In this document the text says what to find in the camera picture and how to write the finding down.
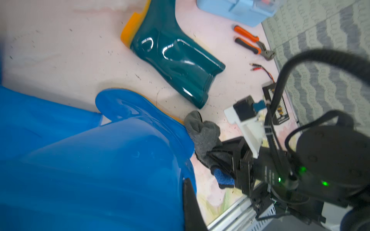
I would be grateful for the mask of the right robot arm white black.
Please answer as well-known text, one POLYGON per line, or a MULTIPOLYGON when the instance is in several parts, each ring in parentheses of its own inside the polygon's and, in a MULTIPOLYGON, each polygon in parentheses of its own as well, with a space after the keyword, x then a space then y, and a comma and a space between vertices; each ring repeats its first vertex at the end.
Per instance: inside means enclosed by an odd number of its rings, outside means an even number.
POLYGON ((268 147, 258 157, 243 137, 208 152, 212 173, 222 186, 235 186, 251 197, 258 221, 294 216, 327 229, 370 228, 370 139, 357 132, 352 117, 329 111, 291 134, 295 149, 281 149, 271 126, 268 147))

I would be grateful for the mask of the grey blue microfibre cloth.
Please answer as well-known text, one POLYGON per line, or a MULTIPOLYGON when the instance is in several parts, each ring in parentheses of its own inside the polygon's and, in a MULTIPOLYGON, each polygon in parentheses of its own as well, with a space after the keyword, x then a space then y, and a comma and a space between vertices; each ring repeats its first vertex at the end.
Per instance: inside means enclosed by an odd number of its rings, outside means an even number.
POLYGON ((222 146, 219 126, 211 121, 203 121, 198 111, 190 112, 184 119, 184 125, 195 145, 197 160, 210 170, 219 188, 234 188, 234 174, 231 172, 232 156, 213 151, 214 148, 222 146))

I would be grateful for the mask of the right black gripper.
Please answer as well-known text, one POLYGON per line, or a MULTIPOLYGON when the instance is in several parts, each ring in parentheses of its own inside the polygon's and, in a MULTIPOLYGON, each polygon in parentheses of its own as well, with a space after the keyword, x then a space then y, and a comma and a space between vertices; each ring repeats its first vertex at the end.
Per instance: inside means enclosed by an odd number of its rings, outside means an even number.
POLYGON ((270 185, 271 193, 283 202, 297 202, 298 196, 288 186, 296 185, 298 175, 292 156, 283 150, 273 154, 261 147, 254 158, 246 140, 237 137, 220 143, 208 151, 208 168, 221 189, 237 188, 252 196, 254 184, 260 181, 270 185))

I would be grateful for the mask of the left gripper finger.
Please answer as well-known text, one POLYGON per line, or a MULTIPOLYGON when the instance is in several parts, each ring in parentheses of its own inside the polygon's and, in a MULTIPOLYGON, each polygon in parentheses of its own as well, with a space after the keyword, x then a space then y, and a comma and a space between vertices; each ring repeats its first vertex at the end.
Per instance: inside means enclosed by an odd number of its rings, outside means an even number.
POLYGON ((185 231, 208 231, 190 178, 183 181, 183 210, 185 231))

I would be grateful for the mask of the blue rubber boot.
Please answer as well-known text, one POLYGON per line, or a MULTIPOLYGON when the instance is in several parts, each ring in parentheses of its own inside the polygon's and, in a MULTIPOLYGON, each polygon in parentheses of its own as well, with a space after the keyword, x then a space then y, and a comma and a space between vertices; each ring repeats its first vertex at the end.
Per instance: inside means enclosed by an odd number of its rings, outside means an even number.
POLYGON ((142 95, 100 92, 98 113, 1 87, 1 230, 184 231, 194 143, 142 95))

